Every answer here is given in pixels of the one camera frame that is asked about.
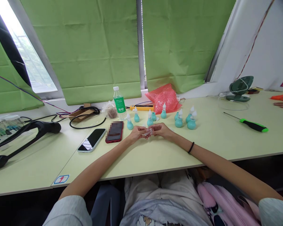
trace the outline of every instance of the green desk fan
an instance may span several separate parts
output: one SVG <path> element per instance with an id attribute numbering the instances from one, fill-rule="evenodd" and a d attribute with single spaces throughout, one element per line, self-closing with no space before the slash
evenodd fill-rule
<path id="1" fill-rule="evenodd" d="M 233 95 L 226 96 L 227 100 L 234 100 L 239 102 L 247 102 L 250 100 L 249 97 L 242 96 L 247 92 L 247 90 L 251 87 L 252 81 L 254 80 L 253 76 L 245 76 L 237 79 L 233 83 L 230 84 L 230 92 Z"/>

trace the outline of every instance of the white cord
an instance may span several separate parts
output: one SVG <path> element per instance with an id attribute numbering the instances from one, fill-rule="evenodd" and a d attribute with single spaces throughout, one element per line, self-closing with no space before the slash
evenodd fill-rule
<path id="1" fill-rule="evenodd" d="M 239 78 L 239 79 L 240 79 L 241 81 L 243 81 L 244 84 L 246 85 L 246 89 L 239 90 L 239 92 L 248 90 L 249 87 L 248 87 L 248 85 L 246 84 L 246 82 L 245 82 L 242 78 Z M 222 97 L 222 96 L 224 96 L 224 95 L 227 95 L 227 94 L 230 94 L 230 93 L 232 93 L 232 92 L 224 93 L 224 94 L 222 94 L 221 96 L 218 97 L 218 99 L 217 99 L 218 107 L 220 107 L 220 105 L 219 105 L 219 99 L 220 99 L 220 97 Z M 230 100 L 230 101 L 231 101 L 231 102 L 238 102 L 238 103 L 240 103 L 240 104 L 245 103 L 245 102 L 240 102 L 240 101 L 235 101 L 235 100 Z M 248 103 L 245 103 L 245 104 L 246 104 L 246 108 L 245 108 L 245 109 L 240 109 L 240 110 L 247 110 L 247 109 L 249 109 L 249 104 L 248 104 Z M 228 108 L 223 108 L 223 107 L 220 107 L 220 108 L 225 109 L 225 110 L 237 110 L 237 109 L 228 109 Z"/>

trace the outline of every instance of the screwdriver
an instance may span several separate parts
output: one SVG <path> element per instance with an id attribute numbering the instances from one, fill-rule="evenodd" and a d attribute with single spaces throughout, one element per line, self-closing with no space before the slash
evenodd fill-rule
<path id="1" fill-rule="evenodd" d="M 240 118 L 237 118 L 237 117 L 235 117 L 233 115 L 230 115 L 228 113 L 225 113 L 225 114 L 227 114 L 229 116 L 232 116 L 232 117 L 234 117 L 236 119 L 239 119 L 239 122 L 247 124 L 249 127 L 251 127 L 252 129 L 257 130 L 259 132 L 267 132 L 268 131 L 268 128 L 266 128 L 265 126 L 263 126 L 263 125 L 261 125 L 259 123 L 251 122 L 251 121 L 248 121 L 246 119 L 240 119 Z"/>

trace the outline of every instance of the red smartphone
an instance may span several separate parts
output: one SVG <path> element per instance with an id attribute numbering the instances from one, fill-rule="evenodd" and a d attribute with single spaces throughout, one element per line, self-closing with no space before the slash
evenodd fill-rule
<path id="1" fill-rule="evenodd" d="M 123 121 L 114 121 L 111 123 L 108 134 L 106 136 L 106 143 L 120 142 L 123 136 Z"/>

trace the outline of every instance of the bubble wrap bag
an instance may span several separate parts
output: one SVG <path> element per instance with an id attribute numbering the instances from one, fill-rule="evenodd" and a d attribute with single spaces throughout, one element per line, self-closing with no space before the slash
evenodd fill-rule
<path id="1" fill-rule="evenodd" d="M 153 102 L 155 114 L 161 114 L 164 103 L 166 103 L 167 113 L 177 111 L 182 106 L 177 101 L 176 92 L 170 83 L 146 93 L 146 96 Z"/>

